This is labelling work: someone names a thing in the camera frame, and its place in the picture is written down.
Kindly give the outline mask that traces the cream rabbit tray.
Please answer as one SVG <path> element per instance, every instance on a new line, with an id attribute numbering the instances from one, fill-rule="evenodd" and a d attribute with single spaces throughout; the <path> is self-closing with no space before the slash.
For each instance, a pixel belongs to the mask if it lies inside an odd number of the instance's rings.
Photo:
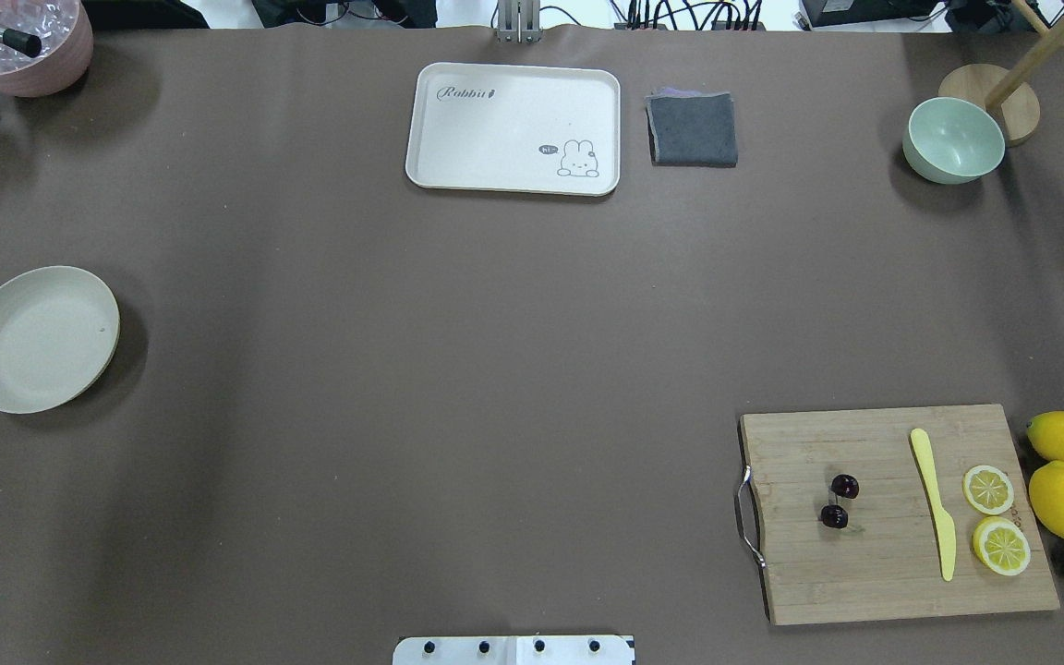
<path id="1" fill-rule="evenodd" d="M 426 188 L 600 197 L 621 177 L 621 85 L 588 68 L 422 68 L 405 172 Z"/>

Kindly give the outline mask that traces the dark red cherry upper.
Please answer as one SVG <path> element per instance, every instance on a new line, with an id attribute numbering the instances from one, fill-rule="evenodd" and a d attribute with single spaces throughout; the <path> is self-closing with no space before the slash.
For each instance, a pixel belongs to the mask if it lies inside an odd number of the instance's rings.
<path id="1" fill-rule="evenodd" d="M 849 473 L 839 473 L 831 480 L 830 489 L 842 500 L 857 500 L 860 496 L 860 481 Z"/>

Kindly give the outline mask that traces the dark red cherry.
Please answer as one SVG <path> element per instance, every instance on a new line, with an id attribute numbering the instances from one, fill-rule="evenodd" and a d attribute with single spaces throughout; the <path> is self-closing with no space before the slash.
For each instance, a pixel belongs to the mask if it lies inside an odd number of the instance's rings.
<path id="1" fill-rule="evenodd" d="M 839 504 L 828 504 L 820 509 L 819 522 L 831 529 L 845 529 L 850 522 L 848 511 Z"/>
<path id="2" fill-rule="evenodd" d="M 830 489 L 842 500 L 857 500 L 860 496 L 860 481 L 849 473 L 839 473 L 831 480 Z"/>

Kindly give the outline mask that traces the dark red cherry lower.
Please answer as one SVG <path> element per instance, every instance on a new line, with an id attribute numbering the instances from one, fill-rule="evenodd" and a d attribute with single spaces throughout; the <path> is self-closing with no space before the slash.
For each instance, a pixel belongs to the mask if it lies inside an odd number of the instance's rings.
<path id="1" fill-rule="evenodd" d="M 850 522 L 848 511 L 839 504 L 828 504 L 820 509 L 819 522 L 831 529 L 845 529 Z"/>

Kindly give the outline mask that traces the grey folded cloth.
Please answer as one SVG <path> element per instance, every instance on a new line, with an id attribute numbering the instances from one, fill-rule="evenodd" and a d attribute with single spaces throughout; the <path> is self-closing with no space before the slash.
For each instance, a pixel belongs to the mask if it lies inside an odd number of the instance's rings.
<path id="1" fill-rule="evenodd" d="M 725 168 L 738 164 L 730 93 L 664 90 L 646 97 L 646 111 L 653 163 Z"/>

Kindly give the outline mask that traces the yellow plastic knife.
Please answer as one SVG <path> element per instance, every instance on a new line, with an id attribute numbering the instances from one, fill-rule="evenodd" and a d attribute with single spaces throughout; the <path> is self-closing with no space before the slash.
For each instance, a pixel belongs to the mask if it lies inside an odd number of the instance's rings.
<path id="1" fill-rule="evenodd" d="M 943 505 L 932 440 L 921 427 L 912 429 L 909 438 L 934 525 L 940 576 L 943 581 L 950 582 L 957 568 L 957 526 L 949 510 Z"/>

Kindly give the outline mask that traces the wooden cutting board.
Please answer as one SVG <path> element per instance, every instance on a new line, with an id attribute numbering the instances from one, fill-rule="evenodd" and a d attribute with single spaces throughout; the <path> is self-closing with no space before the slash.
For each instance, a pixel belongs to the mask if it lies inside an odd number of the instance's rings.
<path id="1" fill-rule="evenodd" d="M 943 505 L 957 526 L 953 581 L 940 576 L 932 514 L 909 433 L 932 442 Z M 744 463 L 757 548 L 772 624 L 882 622 L 991 613 L 1055 611 L 1055 581 L 1040 538 L 1016 438 L 1001 405 L 920 405 L 746 414 Z M 972 554 L 981 514 L 961 491 L 974 465 L 1004 471 L 1016 489 L 1008 519 L 1032 548 L 1026 571 L 990 571 Z M 860 496 L 833 495 L 833 477 L 860 481 Z M 820 509 L 844 506 L 845 529 L 819 522 Z"/>

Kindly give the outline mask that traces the mint green bowl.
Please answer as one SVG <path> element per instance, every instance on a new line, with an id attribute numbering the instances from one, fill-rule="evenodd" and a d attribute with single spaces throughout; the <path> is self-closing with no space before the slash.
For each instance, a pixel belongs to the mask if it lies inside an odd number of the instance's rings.
<path id="1" fill-rule="evenodd" d="M 993 117 L 953 97 L 930 98 L 913 109 L 901 146 L 913 171 L 941 185 L 990 174 L 1005 155 L 1004 135 Z"/>

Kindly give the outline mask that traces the upper lemon slice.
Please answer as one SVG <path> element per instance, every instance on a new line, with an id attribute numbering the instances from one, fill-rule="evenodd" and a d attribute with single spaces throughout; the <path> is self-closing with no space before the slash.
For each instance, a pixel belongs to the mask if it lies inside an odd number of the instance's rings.
<path id="1" fill-rule="evenodd" d="M 961 480 L 964 500 L 984 516 L 1001 516 L 1014 506 L 1016 489 L 1004 471 L 993 465 L 974 465 Z"/>

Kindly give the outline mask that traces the lemon slice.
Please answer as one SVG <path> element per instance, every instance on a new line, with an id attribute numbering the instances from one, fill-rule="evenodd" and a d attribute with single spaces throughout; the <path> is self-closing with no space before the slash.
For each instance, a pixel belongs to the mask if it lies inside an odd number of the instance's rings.
<path id="1" fill-rule="evenodd" d="M 972 530 L 972 554 L 994 573 L 1017 576 L 1029 567 L 1032 548 L 1020 527 L 988 516 Z"/>
<path id="2" fill-rule="evenodd" d="M 961 480 L 964 500 L 984 516 L 1001 516 L 1014 506 L 1016 489 L 1004 471 L 993 465 L 974 465 Z"/>

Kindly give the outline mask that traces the cream round plate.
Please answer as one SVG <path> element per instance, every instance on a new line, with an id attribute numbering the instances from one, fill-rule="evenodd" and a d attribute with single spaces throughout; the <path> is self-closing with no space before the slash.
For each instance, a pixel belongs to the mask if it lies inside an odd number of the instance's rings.
<path id="1" fill-rule="evenodd" d="M 0 412 L 68 403 L 113 361 L 121 310 L 100 277 L 46 266 L 0 285 Z"/>

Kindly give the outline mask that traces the lower lemon slice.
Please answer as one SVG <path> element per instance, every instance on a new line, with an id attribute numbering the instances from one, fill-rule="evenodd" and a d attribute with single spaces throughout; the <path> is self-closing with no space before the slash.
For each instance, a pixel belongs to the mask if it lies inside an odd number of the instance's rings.
<path id="1" fill-rule="evenodd" d="M 1020 527 L 988 516 L 972 530 L 972 554 L 994 573 L 1017 576 L 1029 567 L 1032 548 Z"/>

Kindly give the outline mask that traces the wooden cup tree stand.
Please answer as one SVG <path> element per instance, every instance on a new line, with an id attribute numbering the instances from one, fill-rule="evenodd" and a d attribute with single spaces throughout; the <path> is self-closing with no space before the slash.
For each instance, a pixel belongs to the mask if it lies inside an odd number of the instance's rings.
<path id="1" fill-rule="evenodd" d="M 1037 93 L 1029 79 L 1040 65 L 1064 49 L 1064 14 L 1052 24 L 1026 1 L 1012 1 L 1010 7 L 1021 14 L 1037 41 L 1011 68 L 992 64 L 962 65 L 942 79 L 938 96 L 953 97 L 986 111 L 1002 130 L 1008 146 L 1019 146 L 1034 135 L 1040 126 Z"/>

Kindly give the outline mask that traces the pink bowl with ice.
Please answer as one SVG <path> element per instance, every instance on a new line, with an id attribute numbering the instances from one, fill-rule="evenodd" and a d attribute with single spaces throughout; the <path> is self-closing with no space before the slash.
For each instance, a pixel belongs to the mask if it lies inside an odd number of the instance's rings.
<path id="1" fill-rule="evenodd" d="M 94 39 L 81 1 L 0 1 L 0 92 L 35 98 L 88 71 Z"/>

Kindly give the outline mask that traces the aluminium frame post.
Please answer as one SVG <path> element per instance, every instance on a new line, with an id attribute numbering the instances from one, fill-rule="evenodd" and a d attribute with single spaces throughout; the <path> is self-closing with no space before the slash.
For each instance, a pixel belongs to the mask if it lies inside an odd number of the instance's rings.
<path id="1" fill-rule="evenodd" d="M 541 1 L 499 0 L 495 37 L 505 43 L 541 41 Z"/>

